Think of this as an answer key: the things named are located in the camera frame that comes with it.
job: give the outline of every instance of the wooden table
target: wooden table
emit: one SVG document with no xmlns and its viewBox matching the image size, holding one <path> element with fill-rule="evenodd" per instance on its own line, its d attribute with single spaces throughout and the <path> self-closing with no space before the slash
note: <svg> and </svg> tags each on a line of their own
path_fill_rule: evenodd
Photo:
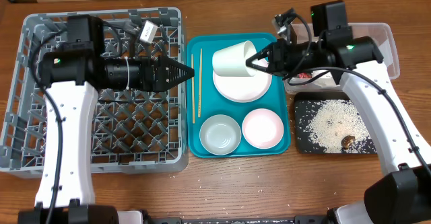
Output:
<svg viewBox="0 0 431 224">
<path fill-rule="evenodd" d="M 152 0 L 8 5 L 0 27 L 0 118 L 3 119 L 23 19 L 31 13 L 176 6 L 187 40 L 203 34 L 273 32 L 274 14 L 294 7 L 311 22 L 311 5 L 334 0 Z M 397 43 L 401 76 L 393 81 L 407 111 L 431 141 L 431 0 L 344 0 L 350 22 L 386 22 Z M 292 96 L 286 96 L 291 106 Z M 199 159 L 170 174 L 94 174 L 97 204 L 147 209 L 186 219 L 324 214 L 360 200 L 382 177 L 376 155 L 301 155 L 293 140 L 281 155 Z M 39 179 L 0 173 L 0 219 L 15 223 L 34 206 Z"/>
</svg>

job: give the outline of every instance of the black tray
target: black tray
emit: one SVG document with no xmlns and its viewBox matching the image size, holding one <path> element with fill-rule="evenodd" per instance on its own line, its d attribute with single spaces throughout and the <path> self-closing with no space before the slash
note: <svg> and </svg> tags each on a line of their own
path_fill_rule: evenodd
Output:
<svg viewBox="0 0 431 224">
<path fill-rule="evenodd" d="M 343 92 L 334 92 L 334 91 L 322 91 L 322 92 L 300 92 L 295 95 L 294 98 L 294 110 L 295 110 L 295 131 L 296 131 L 296 147 L 301 153 L 325 153 L 324 147 L 321 147 L 317 144 L 311 143 L 308 138 L 310 133 L 306 132 L 304 129 L 308 125 L 308 120 L 312 120 L 317 112 L 319 111 L 319 107 L 316 105 L 316 102 L 320 102 L 323 100 L 350 100 L 348 96 Z M 315 112 L 306 112 L 311 104 L 314 104 Z M 348 153 L 346 150 L 342 149 L 340 143 L 340 149 L 343 154 L 377 154 L 376 149 L 374 148 L 374 144 L 371 139 L 366 139 L 365 146 L 361 151 L 357 153 Z"/>
</svg>

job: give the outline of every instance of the pink bowl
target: pink bowl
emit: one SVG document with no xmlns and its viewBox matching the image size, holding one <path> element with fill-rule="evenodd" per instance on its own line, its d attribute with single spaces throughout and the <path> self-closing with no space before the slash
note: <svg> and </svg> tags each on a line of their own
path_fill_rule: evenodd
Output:
<svg viewBox="0 0 431 224">
<path fill-rule="evenodd" d="M 256 109 L 245 116 L 242 133 L 253 147 L 269 149 L 283 138 L 284 125 L 276 113 L 268 109 Z"/>
</svg>

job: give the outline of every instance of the dish rack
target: dish rack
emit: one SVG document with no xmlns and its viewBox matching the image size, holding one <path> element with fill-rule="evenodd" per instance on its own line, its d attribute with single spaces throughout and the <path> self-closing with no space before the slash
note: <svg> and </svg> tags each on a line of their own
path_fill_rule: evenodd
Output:
<svg viewBox="0 0 431 224">
<path fill-rule="evenodd" d="M 29 72 L 28 59 L 34 49 L 50 34 L 66 28 L 67 16 L 89 14 L 111 24 L 142 26 L 147 20 L 162 25 L 156 32 L 156 45 L 146 47 L 136 42 L 135 56 L 156 57 L 164 46 L 168 56 L 185 64 L 185 30 L 181 12 L 175 7 L 39 13 L 25 18 L 18 47 L 9 100 L 0 139 L 0 171 L 21 178 L 41 177 L 46 139 L 44 98 Z M 104 28 L 105 53 L 115 52 L 121 37 L 123 57 L 128 56 L 131 37 L 124 30 Z M 52 39 L 40 50 L 39 59 L 67 40 L 67 33 Z M 138 174 L 175 172 L 186 168 L 188 160 L 186 124 L 186 85 L 182 83 L 164 93 L 139 90 L 99 92 L 92 123 L 91 170 Z"/>
</svg>

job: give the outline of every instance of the pink plate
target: pink plate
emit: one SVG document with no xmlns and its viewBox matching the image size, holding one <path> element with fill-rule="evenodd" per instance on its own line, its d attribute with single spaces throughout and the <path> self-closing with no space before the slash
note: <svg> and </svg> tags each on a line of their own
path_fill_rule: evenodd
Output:
<svg viewBox="0 0 431 224">
<path fill-rule="evenodd" d="M 265 59 L 257 61 L 257 65 L 267 67 Z M 247 103 L 262 97 L 271 86 L 272 75 L 257 71 L 252 77 L 221 77 L 213 71 L 215 88 L 225 98 L 233 102 Z"/>
<path fill-rule="evenodd" d="M 245 116 L 242 133 L 253 147 L 268 149 L 281 141 L 284 125 L 276 113 L 268 109 L 256 109 Z"/>
</svg>

